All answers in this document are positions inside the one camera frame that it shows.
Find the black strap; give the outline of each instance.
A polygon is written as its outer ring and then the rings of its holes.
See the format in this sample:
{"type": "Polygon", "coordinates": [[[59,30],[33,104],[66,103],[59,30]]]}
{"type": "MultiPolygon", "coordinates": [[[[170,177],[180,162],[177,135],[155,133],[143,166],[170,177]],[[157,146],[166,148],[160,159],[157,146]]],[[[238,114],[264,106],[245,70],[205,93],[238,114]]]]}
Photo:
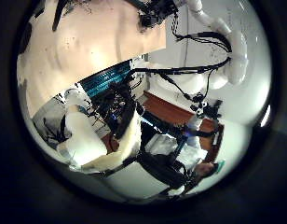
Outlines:
{"type": "Polygon", "coordinates": [[[142,150],[137,161],[142,165],[145,171],[155,179],[172,187],[173,189],[178,189],[184,185],[188,179],[186,175],[176,171],[175,168],[167,164],[168,158],[169,157],[165,155],[153,156],[142,150]]]}
{"type": "Polygon", "coordinates": [[[54,21],[52,24],[52,31],[53,32],[55,32],[57,30],[60,19],[61,19],[62,10],[64,9],[64,7],[67,5],[68,2],[69,2],[69,0],[59,0],[58,5],[57,5],[57,9],[56,9],[56,13],[54,16],[54,21]]]}

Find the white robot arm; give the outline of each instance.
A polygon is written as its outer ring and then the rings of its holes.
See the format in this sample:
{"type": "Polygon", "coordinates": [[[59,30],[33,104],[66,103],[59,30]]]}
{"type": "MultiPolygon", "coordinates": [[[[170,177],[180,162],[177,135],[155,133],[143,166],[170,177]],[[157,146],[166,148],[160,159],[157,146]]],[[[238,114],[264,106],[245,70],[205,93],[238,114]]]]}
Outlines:
{"type": "MultiPolygon", "coordinates": [[[[210,28],[213,32],[221,35],[225,41],[227,41],[230,45],[231,50],[227,53],[227,57],[229,60],[228,63],[224,64],[223,68],[216,71],[212,74],[210,79],[210,89],[220,89],[227,82],[232,85],[239,85],[246,76],[247,66],[248,66],[248,56],[247,56],[247,43],[246,39],[241,31],[231,30],[228,25],[221,18],[212,18],[203,10],[203,6],[200,0],[169,0],[169,1],[157,1],[151,3],[151,5],[147,5],[148,9],[151,13],[147,16],[149,20],[145,18],[142,20],[142,26],[153,27],[155,23],[161,23],[166,17],[171,14],[176,14],[177,7],[181,7],[184,4],[188,6],[193,17],[199,21],[204,26],[210,28]]],[[[148,67],[157,67],[157,68],[166,68],[161,65],[149,65],[148,67]]],[[[176,82],[180,83],[184,79],[183,77],[175,77],[176,82]]],[[[200,91],[202,88],[207,86],[207,77],[208,75],[197,74],[195,76],[187,76],[186,83],[188,83],[188,79],[193,78],[190,82],[191,90],[186,90],[187,92],[194,94],[200,91]]],[[[162,87],[167,88],[169,90],[177,91],[175,88],[171,88],[169,83],[165,81],[157,80],[158,83],[161,83],[162,87]]]]}
{"type": "Polygon", "coordinates": [[[207,15],[203,11],[201,0],[184,0],[184,2],[187,3],[194,18],[214,32],[224,35],[229,41],[232,52],[228,57],[232,60],[226,65],[225,76],[229,83],[239,85],[245,78],[248,65],[247,43],[243,33],[231,31],[221,18],[214,19],[207,15]]]}

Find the wooden floor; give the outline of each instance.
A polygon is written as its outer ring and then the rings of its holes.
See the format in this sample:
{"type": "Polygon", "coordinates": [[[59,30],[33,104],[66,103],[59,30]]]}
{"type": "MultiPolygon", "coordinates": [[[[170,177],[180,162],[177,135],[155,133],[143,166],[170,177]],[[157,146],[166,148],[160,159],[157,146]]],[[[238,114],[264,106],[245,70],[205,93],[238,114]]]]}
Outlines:
{"type": "MultiPolygon", "coordinates": [[[[143,104],[145,109],[169,123],[185,124],[193,116],[193,113],[183,110],[176,105],[172,105],[147,91],[144,92],[144,95],[148,98],[148,100],[143,104]]],[[[200,125],[200,130],[203,132],[213,131],[213,122],[209,119],[204,119],[200,125]]],[[[203,149],[212,149],[212,138],[199,139],[200,145],[203,149]]]]}

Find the white cylinder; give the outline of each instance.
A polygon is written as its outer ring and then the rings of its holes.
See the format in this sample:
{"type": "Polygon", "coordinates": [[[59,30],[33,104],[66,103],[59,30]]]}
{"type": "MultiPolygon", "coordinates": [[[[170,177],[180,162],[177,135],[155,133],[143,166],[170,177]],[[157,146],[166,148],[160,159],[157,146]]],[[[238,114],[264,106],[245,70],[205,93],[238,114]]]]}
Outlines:
{"type": "MultiPolygon", "coordinates": [[[[219,69],[217,72],[213,72],[210,76],[209,80],[209,89],[210,90],[218,90],[224,87],[224,85],[227,83],[227,77],[223,73],[223,68],[219,69]]],[[[208,73],[203,74],[205,79],[205,86],[207,87],[207,80],[208,80],[208,73]]]]}
{"type": "Polygon", "coordinates": [[[202,3],[200,0],[185,0],[190,11],[199,12],[202,10],[202,3]]]}
{"type": "Polygon", "coordinates": [[[233,31],[228,36],[232,48],[229,53],[231,58],[230,63],[226,65],[225,75],[229,83],[239,85],[246,76],[248,58],[247,58],[247,43],[245,37],[240,31],[233,31]]]}

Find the white wall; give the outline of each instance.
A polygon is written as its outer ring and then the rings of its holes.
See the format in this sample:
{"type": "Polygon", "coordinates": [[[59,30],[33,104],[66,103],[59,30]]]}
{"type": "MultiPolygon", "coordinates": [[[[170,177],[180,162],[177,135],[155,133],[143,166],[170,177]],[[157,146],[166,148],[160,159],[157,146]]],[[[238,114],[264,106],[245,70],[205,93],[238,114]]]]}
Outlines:
{"type": "MultiPolygon", "coordinates": [[[[250,63],[246,78],[241,85],[226,84],[220,90],[209,92],[210,102],[215,99],[224,101],[220,112],[223,115],[221,123],[225,125],[225,134],[217,160],[226,159],[226,164],[219,175],[202,181],[192,192],[211,187],[239,163],[250,143],[252,126],[258,120],[266,103],[271,84],[271,60],[267,38],[250,3],[246,0],[203,0],[202,3],[209,15],[223,18],[231,29],[239,29],[244,33],[250,63]]],[[[186,12],[185,7],[180,13],[182,16],[179,33],[186,34],[187,24],[189,34],[207,31],[208,28],[202,27],[190,13],[186,12]]],[[[175,45],[170,21],[171,19],[167,23],[168,46],[162,51],[149,54],[150,62],[174,67],[184,66],[182,59],[185,59],[186,66],[209,65],[225,59],[226,55],[213,46],[201,45],[193,41],[175,45]]],[[[190,111],[190,102],[186,101],[182,94],[162,88],[156,77],[149,78],[149,81],[151,93],[190,111]]]]}

